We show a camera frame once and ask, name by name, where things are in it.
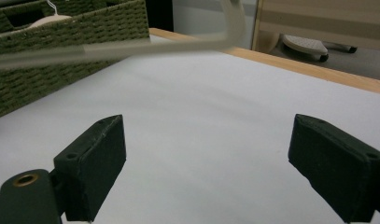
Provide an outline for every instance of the wicker texture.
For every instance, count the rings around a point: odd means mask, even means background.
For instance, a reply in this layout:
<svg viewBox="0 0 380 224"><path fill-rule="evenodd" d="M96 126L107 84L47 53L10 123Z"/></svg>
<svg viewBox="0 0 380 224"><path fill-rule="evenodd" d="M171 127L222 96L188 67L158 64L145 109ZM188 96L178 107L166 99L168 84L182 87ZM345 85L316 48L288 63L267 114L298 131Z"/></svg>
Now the wicker texture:
<svg viewBox="0 0 380 224"><path fill-rule="evenodd" d="M60 15L72 18L31 29L22 29L22 26L18 32L0 35L0 54L149 38L147 11L143 0L52 2ZM0 8L0 34L19 29L12 25L8 15L35 10L41 10L45 16L54 13L46 1ZM112 63L114 62L70 63L0 71L0 117Z"/></svg>

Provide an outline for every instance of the white table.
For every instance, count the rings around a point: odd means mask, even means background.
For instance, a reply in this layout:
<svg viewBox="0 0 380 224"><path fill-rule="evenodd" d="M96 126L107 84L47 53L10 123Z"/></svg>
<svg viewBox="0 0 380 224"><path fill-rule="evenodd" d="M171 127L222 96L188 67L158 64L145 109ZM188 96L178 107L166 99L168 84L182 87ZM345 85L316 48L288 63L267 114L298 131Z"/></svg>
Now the white table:
<svg viewBox="0 0 380 224"><path fill-rule="evenodd" d="M0 186L122 114L128 160L95 223L343 223L288 162L297 113L380 150L380 94L219 52L131 57L0 118Z"/></svg>

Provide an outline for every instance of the wooden table edge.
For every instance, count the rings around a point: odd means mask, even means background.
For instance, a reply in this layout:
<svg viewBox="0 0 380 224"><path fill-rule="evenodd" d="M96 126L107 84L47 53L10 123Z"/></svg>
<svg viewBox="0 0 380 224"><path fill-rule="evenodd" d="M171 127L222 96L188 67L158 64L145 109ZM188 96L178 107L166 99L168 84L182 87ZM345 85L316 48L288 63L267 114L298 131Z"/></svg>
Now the wooden table edge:
<svg viewBox="0 0 380 224"><path fill-rule="evenodd" d="M150 28L149 32L151 35L177 41L194 38L188 35L181 35L178 33L164 31L156 28ZM289 59L278 58L272 55L256 52L249 49L232 48L224 50L223 52L228 53L232 56L248 59L250 61L258 63L266 63L271 66L283 68L310 77L317 77L327 81L358 88L361 90L380 93L380 80L377 79L361 77L358 75L340 72L329 68L318 67L312 64L300 63Z"/></svg>

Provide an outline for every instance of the floor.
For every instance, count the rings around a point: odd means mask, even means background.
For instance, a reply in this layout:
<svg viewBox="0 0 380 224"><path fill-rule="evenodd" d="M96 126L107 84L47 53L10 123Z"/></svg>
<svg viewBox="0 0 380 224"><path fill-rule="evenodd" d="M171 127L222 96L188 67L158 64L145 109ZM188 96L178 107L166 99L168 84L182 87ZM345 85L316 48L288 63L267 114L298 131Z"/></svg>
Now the floor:
<svg viewBox="0 0 380 224"><path fill-rule="evenodd" d="M319 61L320 56L285 48L281 41L278 42L270 54L380 80L379 50L358 48L355 53L348 53L350 48L348 46L332 43L324 43L324 45L329 50L329 59L324 63Z"/></svg>

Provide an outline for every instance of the white wall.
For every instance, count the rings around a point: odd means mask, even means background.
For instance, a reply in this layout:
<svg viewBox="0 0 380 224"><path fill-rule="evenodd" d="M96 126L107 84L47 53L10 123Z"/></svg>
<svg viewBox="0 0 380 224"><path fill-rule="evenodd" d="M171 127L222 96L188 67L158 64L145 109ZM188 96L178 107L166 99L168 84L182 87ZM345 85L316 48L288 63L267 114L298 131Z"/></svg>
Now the white wall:
<svg viewBox="0 0 380 224"><path fill-rule="evenodd" d="M246 33L237 47L251 48L257 0L242 0L246 14ZM175 32L204 35L225 30L219 0L173 0Z"/></svg>

